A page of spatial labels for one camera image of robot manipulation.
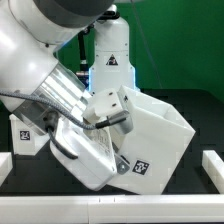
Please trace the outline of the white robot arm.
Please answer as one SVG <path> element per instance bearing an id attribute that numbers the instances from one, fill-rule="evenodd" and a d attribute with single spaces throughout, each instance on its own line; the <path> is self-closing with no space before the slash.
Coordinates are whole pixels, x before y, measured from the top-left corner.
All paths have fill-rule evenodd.
<path id="1" fill-rule="evenodd" d="M 130 132 L 131 116 L 116 90 L 90 95 L 54 53 L 113 2 L 0 0 L 0 102 L 91 190 L 118 174 L 110 131 Z"/>

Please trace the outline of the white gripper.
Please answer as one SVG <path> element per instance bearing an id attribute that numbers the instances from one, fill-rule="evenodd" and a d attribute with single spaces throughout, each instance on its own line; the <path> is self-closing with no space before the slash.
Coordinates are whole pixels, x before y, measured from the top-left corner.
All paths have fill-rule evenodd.
<path id="1" fill-rule="evenodd" d="M 83 185 L 91 190 L 103 188 L 117 173 L 124 175 L 129 162 L 113 152 L 109 129 L 83 130 L 68 119 L 60 118 L 56 140 L 76 159 L 63 155 L 53 143 L 50 150 L 56 159 Z"/>

